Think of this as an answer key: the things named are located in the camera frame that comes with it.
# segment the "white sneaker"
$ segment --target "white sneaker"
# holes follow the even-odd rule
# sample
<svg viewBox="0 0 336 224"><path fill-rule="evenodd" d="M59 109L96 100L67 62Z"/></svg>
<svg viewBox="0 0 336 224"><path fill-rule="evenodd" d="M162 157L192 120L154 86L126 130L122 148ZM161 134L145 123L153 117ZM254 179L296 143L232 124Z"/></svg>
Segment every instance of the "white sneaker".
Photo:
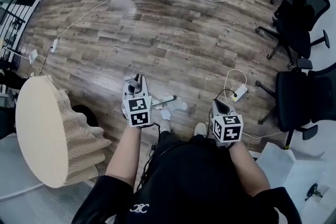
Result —
<svg viewBox="0 0 336 224"><path fill-rule="evenodd" d="M199 122L199 123L196 125L195 130L194 130L194 136L195 136L195 135L198 135L198 134L201 134L201 135L203 135L204 137L206 137L206 134L207 134L207 128L206 128L205 123L203 123L203 122Z"/></svg>
<svg viewBox="0 0 336 224"><path fill-rule="evenodd" d="M160 123L160 133L162 132L171 132L172 130L172 126L170 124L170 121L169 120L162 120L161 123Z"/></svg>

